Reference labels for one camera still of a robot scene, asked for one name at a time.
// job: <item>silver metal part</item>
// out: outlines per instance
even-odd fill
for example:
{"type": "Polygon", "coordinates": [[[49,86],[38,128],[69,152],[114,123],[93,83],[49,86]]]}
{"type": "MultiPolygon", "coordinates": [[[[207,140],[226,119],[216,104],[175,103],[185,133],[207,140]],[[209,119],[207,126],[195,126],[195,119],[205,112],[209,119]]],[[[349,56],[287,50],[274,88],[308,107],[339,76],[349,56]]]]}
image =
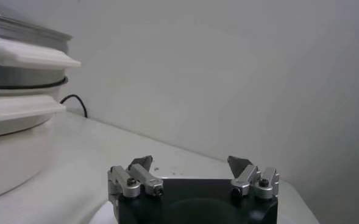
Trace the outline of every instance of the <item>silver metal part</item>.
{"type": "Polygon", "coordinates": [[[157,197],[163,195],[163,180],[152,176],[152,174],[140,164],[132,165],[129,174],[145,186],[145,192],[147,194],[157,197]]]}
{"type": "Polygon", "coordinates": [[[140,195],[140,182],[129,176],[121,166],[113,166],[107,172],[109,195],[123,194],[134,198],[140,195]]]}
{"type": "Polygon", "coordinates": [[[270,199],[278,197],[279,173],[275,168],[266,168],[259,181],[254,184],[255,195],[258,198],[270,199]]]}
{"type": "Polygon", "coordinates": [[[232,192],[239,197],[243,197],[248,194],[251,183],[259,179],[260,172],[258,167],[254,165],[248,165],[245,170],[238,176],[231,180],[230,184],[232,192]]]}

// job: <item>screw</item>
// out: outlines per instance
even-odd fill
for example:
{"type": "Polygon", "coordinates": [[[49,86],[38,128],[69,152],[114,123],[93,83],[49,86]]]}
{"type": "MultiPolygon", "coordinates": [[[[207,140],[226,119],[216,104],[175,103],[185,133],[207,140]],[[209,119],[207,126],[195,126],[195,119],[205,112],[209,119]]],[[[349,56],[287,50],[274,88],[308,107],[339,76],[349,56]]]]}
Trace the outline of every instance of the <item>screw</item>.
{"type": "Polygon", "coordinates": [[[262,178],[259,181],[259,186],[260,187],[268,187],[269,186],[269,181],[267,179],[262,178]]]}
{"type": "Polygon", "coordinates": [[[163,194],[164,194],[163,189],[162,189],[161,187],[156,187],[156,188],[154,189],[154,194],[155,194],[155,196],[157,196],[157,197],[163,196],[163,194]]]}
{"type": "Polygon", "coordinates": [[[126,184],[128,186],[132,186],[132,185],[136,184],[136,180],[133,177],[128,178],[128,180],[126,181],[126,184]]]}

